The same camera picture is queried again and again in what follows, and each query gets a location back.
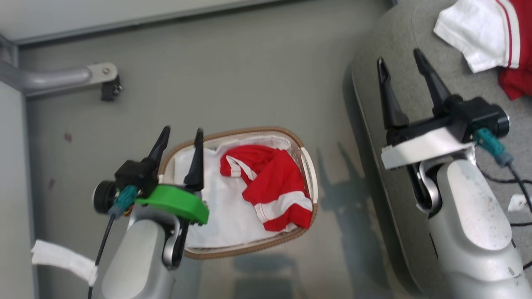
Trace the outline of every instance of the basket rim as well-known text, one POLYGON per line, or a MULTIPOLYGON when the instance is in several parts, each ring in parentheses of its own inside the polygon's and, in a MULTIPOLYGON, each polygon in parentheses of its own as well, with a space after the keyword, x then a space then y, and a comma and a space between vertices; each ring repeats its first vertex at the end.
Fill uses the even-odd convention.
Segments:
MULTIPOLYGON (((282 128, 282 127, 273 127, 273 126, 272 127, 251 127, 251 128, 246 128, 246 129, 225 131, 225 132, 221 132, 221 133, 205 136, 203 139, 204 139, 204 141, 207 141, 207 140, 218 139, 218 138, 227 137, 227 136, 231 136, 231 135, 239 135, 239 134, 246 134, 246 133, 256 133, 256 132, 268 132, 268 131, 275 131, 275 132, 283 133, 283 134, 289 136, 290 138, 292 138, 299 147, 304 147, 304 145, 301 142, 301 140, 299 139, 299 137, 297 137, 294 133, 292 133, 288 129, 285 129, 285 128, 282 128)), ((170 162, 172 157, 178 151, 182 150, 185 147, 191 146, 193 144, 194 144, 194 140, 190 140, 190 141, 187 141, 187 142, 184 142, 184 143, 181 143, 181 144, 178 144, 177 146, 175 146, 164 157, 164 159, 162 160, 162 162, 160 164, 160 167, 159 167, 159 174, 163 175, 165 173, 165 171, 167 169, 167 166, 168 166, 168 163, 170 162)), ((314 223, 314 220, 316 218, 317 213, 318 213, 318 204, 317 203, 313 203, 312 204, 312 218, 311 218, 311 221, 310 221, 310 225, 311 226, 314 223)), ((296 229, 294 229, 294 230, 292 230, 290 232, 285 233, 285 235, 282 238, 273 239, 273 240, 268 241, 266 243, 252 245, 252 246, 249 246, 249 247, 246 247, 246 248, 239 248, 239 249, 235 249, 235 250, 228 250, 228 251, 216 252, 216 253, 194 253, 194 252, 189 251, 185 247, 184 256, 186 256, 187 258, 195 259, 195 260, 226 258, 226 257, 229 257, 229 256, 241 255, 241 254, 245 254, 245 253, 256 252, 256 251, 264 250, 266 248, 274 247, 274 246, 280 245, 282 243, 291 241, 291 240, 293 240, 295 238, 301 237, 306 232, 307 232, 307 230, 304 229, 304 228, 296 228, 296 229)))

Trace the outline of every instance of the grey floor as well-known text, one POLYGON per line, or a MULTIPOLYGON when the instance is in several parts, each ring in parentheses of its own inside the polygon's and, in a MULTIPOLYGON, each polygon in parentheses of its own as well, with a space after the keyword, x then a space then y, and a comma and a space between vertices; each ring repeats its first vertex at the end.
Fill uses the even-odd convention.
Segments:
MULTIPOLYGON (((115 63, 114 103, 86 89, 28 102, 38 238, 95 258, 106 226, 94 186, 141 159, 169 124, 169 146, 206 134, 282 126, 309 150, 320 182, 310 231, 269 250, 185 260, 173 298, 410 298, 394 275, 342 93, 360 37, 387 0, 297 1, 22 49, 20 66, 115 63)), ((111 232, 105 271, 126 221, 111 232)), ((84 298, 87 285, 40 268, 42 299, 84 298)))

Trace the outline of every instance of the metal leg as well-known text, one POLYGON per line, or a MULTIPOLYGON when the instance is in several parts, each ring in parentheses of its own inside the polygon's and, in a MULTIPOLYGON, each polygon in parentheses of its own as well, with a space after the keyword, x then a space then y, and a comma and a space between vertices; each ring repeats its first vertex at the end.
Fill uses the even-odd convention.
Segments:
POLYGON ((102 84, 101 100, 112 101, 122 89, 118 69, 110 62, 51 72, 30 72, 10 63, 13 59, 10 46, 14 47, 0 36, 0 81, 27 97, 102 84))

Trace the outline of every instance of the teal connector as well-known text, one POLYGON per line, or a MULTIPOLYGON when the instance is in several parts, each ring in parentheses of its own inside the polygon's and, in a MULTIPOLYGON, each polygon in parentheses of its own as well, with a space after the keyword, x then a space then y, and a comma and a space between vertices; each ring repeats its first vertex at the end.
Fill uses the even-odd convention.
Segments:
POLYGON ((113 206, 108 212, 109 216, 114 215, 115 219, 120 218, 133 205, 137 199, 137 195, 137 188, 135 186, 129 185, 124 188, 114 200, 113 206))
POLYGON ((477 130, 475 132, 475 142, 489 152, 500 166, 505 167, 513 161, 513 156, 505 150, 504 145, 490 130, 486 128, 477 130))

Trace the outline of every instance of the grey upholstered ottoman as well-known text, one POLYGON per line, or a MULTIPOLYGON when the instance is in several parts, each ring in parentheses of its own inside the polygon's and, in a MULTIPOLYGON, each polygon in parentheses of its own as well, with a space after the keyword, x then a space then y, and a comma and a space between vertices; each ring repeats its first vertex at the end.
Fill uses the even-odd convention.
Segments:
MULTIPOLYGON (((532 145, 530 98, 510 101, 499 87, 498 70, 471 73, 461 53, 433 33, 439 12, 454 2, 455 0, 400 1, 365 37, 355 53, 352 65, 353 82, 362 119, 406 263, 414 281, 430 298, 451 298, 451 295, 429 238, 427 216, 415 206, 406 170, 385 171, 380 161, 381 148, 386 145, 386 140, 377 80, 377 58, 382 56, 385 59, 396 96, 410 121, 432 116, 430 95, 412 55, 415 47, 423 50, 451 92, 462 95, 464 99, 482 96, 488 102, 499 104, 509 114, 512 122, 510 133, 503 142, 515 156, 515 165, 521 175, 524 178, 532 178, 532 161, 527 155, 532 145)), ((509 172, 496 166, 493 159, 481 149, 476 152, 483 170, 497 177, 510 178, 509 172)), ((507 209, 511 196, 520 193, 517 185, 498 185, 491 182, 490 185, 503 210, 507 209)), ((530 221, 526 214, 508 216, 512 222, 530 221)), ((513 228, 513 239, 523 262, 532 260, 532 227, 513 228)), ((532 282, 532 269, 528 272, 528 280, 532 282)))

